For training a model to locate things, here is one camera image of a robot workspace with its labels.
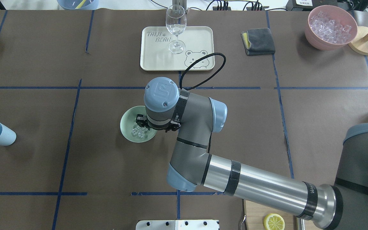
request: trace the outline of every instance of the blue joint cap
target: blue joint cap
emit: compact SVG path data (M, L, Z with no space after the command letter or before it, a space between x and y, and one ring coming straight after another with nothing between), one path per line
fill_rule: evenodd
M171 164L168 164L167 182L171 187L186 192L194 191L197 186L181 176Z
M175 106L179 96L180 91L171 79L156 77L144 90L144 104L153 112L165 112Z
M228 109L226 108L226 104L219 102L210 98L211 106L212 106L212 113L213 113L213 133L219 133L222 128L224 127L225 120L226 120L226 113Z
M349 130L347 130L346 138L344 139L343 144L350 137L363 133L368 133L368 123L357 124L355 126L352 126Z

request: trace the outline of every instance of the pink bowl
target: pink bowl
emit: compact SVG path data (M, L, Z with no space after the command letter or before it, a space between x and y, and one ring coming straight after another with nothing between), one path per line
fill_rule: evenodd
M352 27L350 30L351 39L347 41L344 44L333 44L327 41L323 41L321 38L319 38L310 28L309 20L311 17L317 15L319 11L322 11L323 13L327 13L331 19L334 20L340 20L340 23L344 25L349 25ZM318 6L314 8L308 17L308 20L305 25L305 36L308 42L313 45L313 47L318 48L319 50L335 50L340 47L345 46L346 44L349 44L357 35L357 23L355 19L344 9L339 8L337 6L330 6L330 5L323 5Z

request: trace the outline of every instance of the blue cup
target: blue cup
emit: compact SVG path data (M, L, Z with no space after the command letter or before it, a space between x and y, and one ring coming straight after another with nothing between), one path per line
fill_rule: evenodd
M57 0L57 1L63 9L76 9L76 6L78 6L82 2L82 0ZM83 6L79 9L95 10L97 9L98 5L99 5L99 0L86 0Z

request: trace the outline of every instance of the table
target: table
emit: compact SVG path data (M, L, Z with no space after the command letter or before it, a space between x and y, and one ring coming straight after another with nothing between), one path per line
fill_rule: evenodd
M368 26L368 12L355 12ZM308 12L196 11L227 63L193 92L226 103L211 153L315 185L333 184L349 127L368 122L368 57L348 46L319 51L305 39ZM132 143L119 122L143 105L151 79L180 74L139 66L141 32L159 11L0 11L0 229L134 229L148 219L218 219L236 229L242 200L198 186L171 188L177 133ZM270 27L276 53L247 57L240 34ZM186 74L193 86L219 68Z

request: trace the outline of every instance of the gray towel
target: gray towel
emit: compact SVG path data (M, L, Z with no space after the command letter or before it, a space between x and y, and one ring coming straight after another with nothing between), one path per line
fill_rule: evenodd
M248 56L275 53L275 43L269 28L249 29L241 33L241 38Z

